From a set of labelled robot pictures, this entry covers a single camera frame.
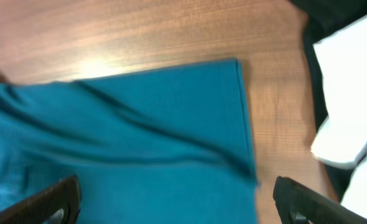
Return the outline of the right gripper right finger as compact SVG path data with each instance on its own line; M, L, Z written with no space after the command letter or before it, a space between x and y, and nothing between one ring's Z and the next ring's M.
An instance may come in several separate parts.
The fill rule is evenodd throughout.
M367 224L366 218L288 177L277 177L273 199L283 224Z

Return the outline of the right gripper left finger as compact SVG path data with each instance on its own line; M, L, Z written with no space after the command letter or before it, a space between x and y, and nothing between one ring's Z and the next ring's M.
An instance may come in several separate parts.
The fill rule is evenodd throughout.
M76 223L81 198L78 177L73 175L1 211L0 224L45 223L60 210L60 223Z

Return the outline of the dark blue polo shirt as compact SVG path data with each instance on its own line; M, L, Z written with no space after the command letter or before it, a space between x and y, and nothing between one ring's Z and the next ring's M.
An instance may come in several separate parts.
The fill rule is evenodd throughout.
M0 83L0 211L74 174L79 223L256 223L240 62Z

